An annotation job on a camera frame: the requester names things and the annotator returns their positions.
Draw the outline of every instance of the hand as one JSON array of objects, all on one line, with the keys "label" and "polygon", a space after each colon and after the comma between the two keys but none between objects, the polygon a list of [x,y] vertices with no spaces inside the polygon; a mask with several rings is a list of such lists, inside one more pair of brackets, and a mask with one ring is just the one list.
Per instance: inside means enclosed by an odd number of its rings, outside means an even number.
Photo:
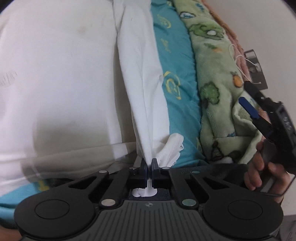
[{"label": "hand", "polygon": [[[257,144],[257,152],[253,156],[253,159],[251,163],[249,163],[249,169],[244,174],[244,182],[248,189],[255,190],[258,187],[261,187],[262,180],[260,178],[259,172],[264,169],[264,161],[262,159],[262,156],[260,154],[260,151],[263,148],[263,142],[259,142]],[[269,193],[273,194],[282,194],[288,185],[290,184],[290,176],[286,172],[285,168],[281,164],[274,164],[272,162],[268,163],[268,169],[272,175],[274,175],[277,180]],[[280,203],[283,200],[284,197],[277,197],[275,198],[275,201]]]},{"label": "hand", "polygon": [[0,227],[0,240],[1,241],[19,241],[22,238],[20,232],[15,229],[5,229]]}]

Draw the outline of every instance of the teal bedsheet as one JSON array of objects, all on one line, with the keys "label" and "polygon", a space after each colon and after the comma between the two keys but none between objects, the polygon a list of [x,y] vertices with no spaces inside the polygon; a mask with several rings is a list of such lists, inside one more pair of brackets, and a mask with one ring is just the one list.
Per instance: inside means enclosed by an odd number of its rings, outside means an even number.
[{"label": "teal bedsheet", "polygon": [[151,12],[164,74],[170,133],[184,136],[184,150],[174,167],[206,165],[199,142],[202,112],[188,31],[171,1],[152,0]]}]

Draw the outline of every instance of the fleece blanket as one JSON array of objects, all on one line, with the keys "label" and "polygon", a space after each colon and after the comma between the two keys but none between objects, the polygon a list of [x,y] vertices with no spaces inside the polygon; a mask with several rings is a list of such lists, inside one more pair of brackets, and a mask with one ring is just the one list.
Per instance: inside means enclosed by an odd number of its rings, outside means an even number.
[{"label": "fleece blanket", "polygon": [[262,135],[238,103],[244,96],[258,108],[243,90],[233,45],[201,0],[174,0],[174,5],[189,31],[195,54],[204,154],[209,162],[247,163]]}]

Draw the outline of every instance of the round black pad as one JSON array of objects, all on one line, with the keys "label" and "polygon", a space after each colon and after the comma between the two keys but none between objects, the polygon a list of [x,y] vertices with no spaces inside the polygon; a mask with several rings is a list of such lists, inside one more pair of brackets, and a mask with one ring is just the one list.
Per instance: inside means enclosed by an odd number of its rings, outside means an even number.
[{"label": "round black pad", "polygon": [[44,219],[57,219],[69,212],[70,206],[62,200],[46,200],[37,205],[36,214]]},{"label": "round black pad", "polygon": [[95,210],[84,190],[61,187],[31,196],[17,206],[15,222],[22,234],[57,240],[73,236],[91,223]]},{"label": "round black pad", "polygon": [[234,217],[244,220],[253,220],[262,214],[261,206],[250,200],[234,201],[229,204],[228,211]]},{"label": "round black pad", "polygon": [[278,230],[283,220],[281,206],[272,198],[243,188],[211,192],[203,215],[215,231],[244,240],[268,237]]}]

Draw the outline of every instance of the black handle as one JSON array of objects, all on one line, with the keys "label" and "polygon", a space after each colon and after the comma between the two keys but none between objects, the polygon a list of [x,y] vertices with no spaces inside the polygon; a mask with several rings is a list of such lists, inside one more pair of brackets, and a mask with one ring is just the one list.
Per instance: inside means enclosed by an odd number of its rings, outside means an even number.
[{"label": "black handle", "polygon": [[263,148],[261,150],[262,159],[264,161],[264,169],[260,173],[260,178],[262,180],[261,187],[256,188],[256,192],[268,193],[268,191],[274,185],[276,178],[268,170],[267,164],[276,157],[276,146],[268,140],[263,142]]}]

